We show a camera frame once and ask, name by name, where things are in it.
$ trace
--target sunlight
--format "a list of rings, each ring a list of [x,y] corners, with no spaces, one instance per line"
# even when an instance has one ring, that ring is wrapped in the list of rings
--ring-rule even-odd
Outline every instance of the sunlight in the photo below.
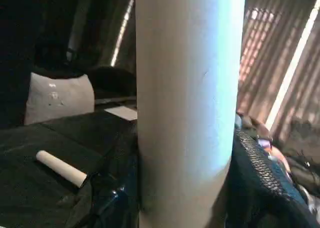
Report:
[[[295,53],[293,55],[293,58],[289,64],[288,70],[284,76],[283,82],[280,86],[280,89],[279,89],[278,94],[276,96],[275,102],[274,102],[274,104],[271,108],[271,111],[269,113],[269,116],[266,120],[265,126],[268,130],[271,130],[271,128],[275,122],[275,119],[277,117],[280,106],[281,106],[281,104],[285,98],[285,95],[288,91],[289,85],[291,83],[291,80],[292,80],[294,73],[296,71],[296,68],[298,66],[302,52],[305,48],[305,45],[307,43],[307,40],[308,40],[309,35],[311,33],[311,30],[314,26],[315,20],[318,16],[319,8],[320,8],[320,0],[317,0],[313,10],[310,13],[309,19],[305,25],[305,28],[303,30],[303,33],[301,35],[301,38],[299,40],[299,43],[297,45],[297,48],[296,48]]]

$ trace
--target table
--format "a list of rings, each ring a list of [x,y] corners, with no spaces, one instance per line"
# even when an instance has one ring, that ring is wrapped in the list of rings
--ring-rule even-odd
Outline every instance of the table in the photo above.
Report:
[[[88,173],[132,125],[101,111],[1,131],[0,226],[63,227],[71,207],[58,202],[78,189],[38,163],[36,153],[46,150]]]

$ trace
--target white pillow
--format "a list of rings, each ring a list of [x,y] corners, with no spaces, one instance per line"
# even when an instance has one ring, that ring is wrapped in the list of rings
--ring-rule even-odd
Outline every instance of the white pillow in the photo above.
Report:
[[[87,75],[72,79],[50,79],[31,74],[25,125],[94,110],[95,95]]]

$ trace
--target white cardboard tube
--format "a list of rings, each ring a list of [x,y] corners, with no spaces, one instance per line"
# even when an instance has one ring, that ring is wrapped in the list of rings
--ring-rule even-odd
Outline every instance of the white cardboard tube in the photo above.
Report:
[[[244,6],[136,0],[140,228],[204,228],[218,216],[213,204],[232,151]]]
[[[79,188],[87,177],[85,173],[44,150],[36,154],[36,159]]]

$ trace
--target white paper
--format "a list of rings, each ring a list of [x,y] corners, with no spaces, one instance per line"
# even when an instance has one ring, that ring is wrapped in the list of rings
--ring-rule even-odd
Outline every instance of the white paper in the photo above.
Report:
[[[125,106],[119,106],[115,108],[105,109],[105,111],[114,114],[122,119],[126,119],[129,121],[138,119],[137,111],[127,108]]]

